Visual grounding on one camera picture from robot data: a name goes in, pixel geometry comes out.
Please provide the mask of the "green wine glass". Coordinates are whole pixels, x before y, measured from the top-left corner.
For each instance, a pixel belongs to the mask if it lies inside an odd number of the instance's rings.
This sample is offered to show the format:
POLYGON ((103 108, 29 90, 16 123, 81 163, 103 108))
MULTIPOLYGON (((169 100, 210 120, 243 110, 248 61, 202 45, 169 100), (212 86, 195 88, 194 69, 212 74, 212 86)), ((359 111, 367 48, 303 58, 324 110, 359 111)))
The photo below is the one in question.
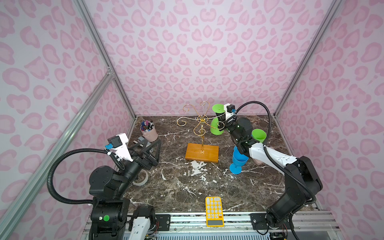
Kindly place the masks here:
POLYGON ((212 119, 211 123, 211 133, 213 135, 219 136, 224 133, 224 123, 225 120, 225 110, 224 105, 216 104, 212 107, 213 112, 216 114, 216 117, 212 119))
POLYGON ((260 143, 263 143, 267 138, 267 133, 261 129, 254 129, 252 131, 252 137, 260 143))

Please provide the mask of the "blue wine glass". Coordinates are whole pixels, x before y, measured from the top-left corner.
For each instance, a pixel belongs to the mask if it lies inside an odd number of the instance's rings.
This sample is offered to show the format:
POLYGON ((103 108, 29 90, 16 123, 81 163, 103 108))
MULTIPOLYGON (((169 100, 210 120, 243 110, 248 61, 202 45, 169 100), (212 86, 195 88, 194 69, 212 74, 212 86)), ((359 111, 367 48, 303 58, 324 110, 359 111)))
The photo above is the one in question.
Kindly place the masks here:
POLYGON ((232 174, 238 175, 242 172, 242 167, 247 163, 249 157, 239 152, 237 147, 234 147, 233 163, 230 165, 232 174))

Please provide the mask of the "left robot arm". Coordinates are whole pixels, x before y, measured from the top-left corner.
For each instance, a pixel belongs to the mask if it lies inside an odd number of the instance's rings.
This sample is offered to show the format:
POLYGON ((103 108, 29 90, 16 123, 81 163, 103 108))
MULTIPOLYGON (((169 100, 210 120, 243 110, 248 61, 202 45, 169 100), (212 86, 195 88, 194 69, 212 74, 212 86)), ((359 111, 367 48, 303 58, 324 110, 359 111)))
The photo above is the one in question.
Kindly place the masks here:
POLYGON ((160 161, 161 140, 152 143, 143 140, 140 143, 143 148, 139 151, 135 150, 139 144, 127 149, 133 155, 132 161, 121 159, 108 148, 107 154, 117 160, 118 170, 102 166, 92 172, 89 179, 93 196, 90 240, 121 240, 126 230, 130 231, 131 240, 144 240, 148 231, 156 230, 154 207, 139 207, 129 217, 130 200, 124 197, 139 173, 150 170, 160 161))

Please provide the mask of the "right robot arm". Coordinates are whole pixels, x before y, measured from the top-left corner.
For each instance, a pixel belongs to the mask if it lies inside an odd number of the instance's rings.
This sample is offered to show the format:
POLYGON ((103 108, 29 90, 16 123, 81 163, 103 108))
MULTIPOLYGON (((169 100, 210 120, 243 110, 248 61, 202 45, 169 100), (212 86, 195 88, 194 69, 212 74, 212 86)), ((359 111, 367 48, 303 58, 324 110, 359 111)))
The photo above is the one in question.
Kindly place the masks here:
POLYGON ((267 130, 263 138, 258 140, 253 135, 254 129, 248 118, 221 115, 218 119, 220 131, 226 130, 235 144, 233 162, 230 165, 233 174, 242 171, 240 163, 258 159, 284 175, 285 192, 267 208, 264 221, 269 229, 278 229, 289 222, 293 230, 293 215, 305 205, 315 203, 316 194, 323 189, 312 161, 305 156, 297 158, 267 147, 271 131, 267 130))

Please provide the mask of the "gold wire glass rack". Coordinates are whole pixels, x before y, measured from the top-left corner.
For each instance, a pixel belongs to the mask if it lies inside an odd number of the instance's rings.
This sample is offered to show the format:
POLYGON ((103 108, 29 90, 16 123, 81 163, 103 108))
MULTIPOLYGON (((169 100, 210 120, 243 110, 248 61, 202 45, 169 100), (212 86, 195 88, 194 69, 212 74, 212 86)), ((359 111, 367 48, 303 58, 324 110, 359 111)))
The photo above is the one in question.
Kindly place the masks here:
POLYGON ((196 112, 197 114, 197 117, 195 118, 188 118, 188 117, 180 117, 178 120, 177 120, 177 125, 180 126, 180 127, 184 127, 186 124, 187 124, 187 120, 193 120, 193 121, 196 121, 197 122, 197 125, 196 127, 194 128, 193 130, 193 133, 198 136, 198 137, 201 137, 202 139, 202 145, 204 145, 204 141, 205 141, 205 134, 206 134, 206 130, 205 130, 205 126, 208 126, 208 127, 211 127, 211 123, 212 123, 212 119, 215 118, 215 117, 208 117, 207 116, 207 113, 208 113, 208 110, 209 110, 209 107, 211 106, 211 104, 207 101, 202 101, 200 102, 200 106, 201 107, 204 107, 206 104, 208 104, 208 108, 206 110, 206 112, 204 114, 200 114, 197 109, 195 108, 195 106, 191 105, 191 104, 187 104, 183 107, 183 111, 184 112, 188 112, 190 110, 190 108, 193 108, 194 111, 196 112))

